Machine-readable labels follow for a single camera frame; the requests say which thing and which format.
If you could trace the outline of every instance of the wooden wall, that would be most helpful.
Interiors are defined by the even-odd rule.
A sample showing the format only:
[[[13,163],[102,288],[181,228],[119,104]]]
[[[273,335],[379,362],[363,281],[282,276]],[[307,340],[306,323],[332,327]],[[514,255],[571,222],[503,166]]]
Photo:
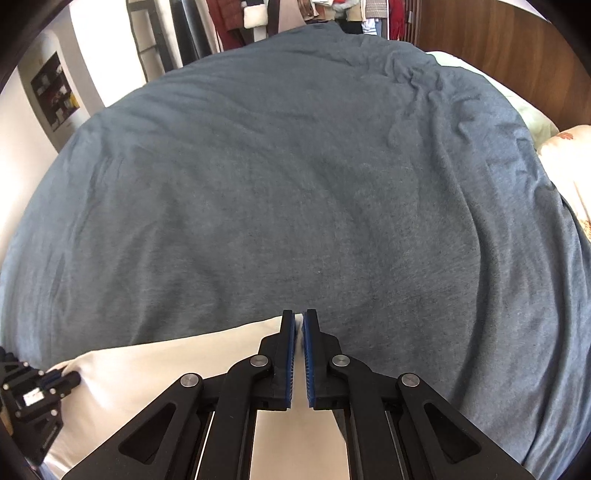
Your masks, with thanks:
[[[407,41],[416,45],[418,42],[418,33],[421,30],[421,3],[423,0],[404,0],[404,22],[406,28],[404,30],[404,38],[401,40]]]
[[[561,130],[591,124],[591,77],[558,30],[529,12],[498,0],[422,0],[417,45],[474,65]]]

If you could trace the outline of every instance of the bed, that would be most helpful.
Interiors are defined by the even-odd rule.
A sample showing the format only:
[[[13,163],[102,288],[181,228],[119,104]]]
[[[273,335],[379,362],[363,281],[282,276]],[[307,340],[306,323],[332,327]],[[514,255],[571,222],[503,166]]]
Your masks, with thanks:
[[[50,367],[315,307],[545,480],[591,430],[590,291],[591,246],[490,81],[320,24],[87,121],[9,247],[0,343]]]

